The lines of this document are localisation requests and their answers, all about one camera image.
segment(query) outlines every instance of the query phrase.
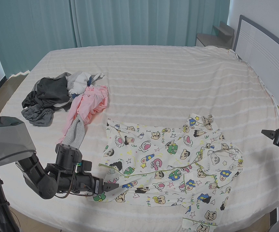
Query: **star print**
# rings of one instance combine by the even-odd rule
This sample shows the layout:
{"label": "star print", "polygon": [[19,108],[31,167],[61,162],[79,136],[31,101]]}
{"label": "star print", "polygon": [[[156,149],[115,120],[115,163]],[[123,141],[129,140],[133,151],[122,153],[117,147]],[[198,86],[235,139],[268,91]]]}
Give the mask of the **star print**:
{"label": "star print", "polygon": [[177,199],[177,202],[183,202],[183,200],[184,200],[184,198],[179,198],[179,199]]}
{"label": "star print", "polygon": [[193,218],[195,216],[195,213],[196,213],[195,211],[191,212],[190,217]]}

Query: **pile of clothes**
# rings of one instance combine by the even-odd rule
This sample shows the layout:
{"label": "pile of clothes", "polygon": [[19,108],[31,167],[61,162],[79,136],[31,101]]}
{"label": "pile of clothes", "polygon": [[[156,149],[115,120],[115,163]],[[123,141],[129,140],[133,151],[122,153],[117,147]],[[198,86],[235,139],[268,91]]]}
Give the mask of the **pile of clothes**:
{"label": "pile of clothes", "polygon": [[44,77],[35,83],[22,102],[22,108],[25,109],[21,114],[33,125],[49,126],[54,111],[61,108],[65,111],[70,109],[77,96],[83,94],[94,81],[103,77],[103,73],[90,75],[82,71],[72,75],[64,72],[55,78]]}

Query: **nightstand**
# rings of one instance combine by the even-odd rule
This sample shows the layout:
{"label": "nightstand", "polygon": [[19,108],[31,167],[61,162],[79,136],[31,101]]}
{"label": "nightstand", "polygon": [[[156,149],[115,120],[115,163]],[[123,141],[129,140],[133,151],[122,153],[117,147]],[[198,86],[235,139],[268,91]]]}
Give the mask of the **nightstand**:
{"label": "nightstand", "polygon": [[225,24],[224,22],[220,22],[219,27],[214,26],[213,28],[218,30],[218,36],[197,33],[196,35],[196,46],[208,46],[214,45],[216,47],[222,48],[231,48],[232,39],[234,36],[234,29]]}

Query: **curtain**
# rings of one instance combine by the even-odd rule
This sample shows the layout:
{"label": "curtain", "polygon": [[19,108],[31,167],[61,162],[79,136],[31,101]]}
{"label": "curtain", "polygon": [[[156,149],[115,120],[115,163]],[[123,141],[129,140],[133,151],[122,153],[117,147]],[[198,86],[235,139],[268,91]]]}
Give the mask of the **curtain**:
{"label": "curtain", "polygon": [[227,22],[230,0],[0,0],[6,76],[31,70],[49,51],[95,45],[194,46]]}

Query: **mattress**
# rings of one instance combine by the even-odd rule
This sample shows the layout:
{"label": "mattress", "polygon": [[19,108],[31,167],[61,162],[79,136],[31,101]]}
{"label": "mattress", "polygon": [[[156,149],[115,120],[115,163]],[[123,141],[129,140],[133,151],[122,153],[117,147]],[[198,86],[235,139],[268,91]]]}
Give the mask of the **mattress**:
{"label": "mattress", "polygon": [[[175,46],[95,46],[49,52],[29,73],[1,112],[23,120],[43,167],[56,158],[67,112],[56,111],[52,125],[37,127],[21,115],[21,102],[42,77],[82,70],[103,72],[95,84],[107,85],[109,105],[86,126],[80,151],[93,162],[92,174],[107,144],[106,120],[177,128],[190,113],[213,114],[226,140],[244,153],[244,170],[233,181],[227,207],[215,231],[249,226],[279,204],[279,148],[261,134],[279,128],[270,96],[257,75],[231,50]],[[185,208],[132,206],[117,202],[41,199],[24,182],[15,164],[0,167],[4,192],[23,214],[65,231],[182,231]]]}

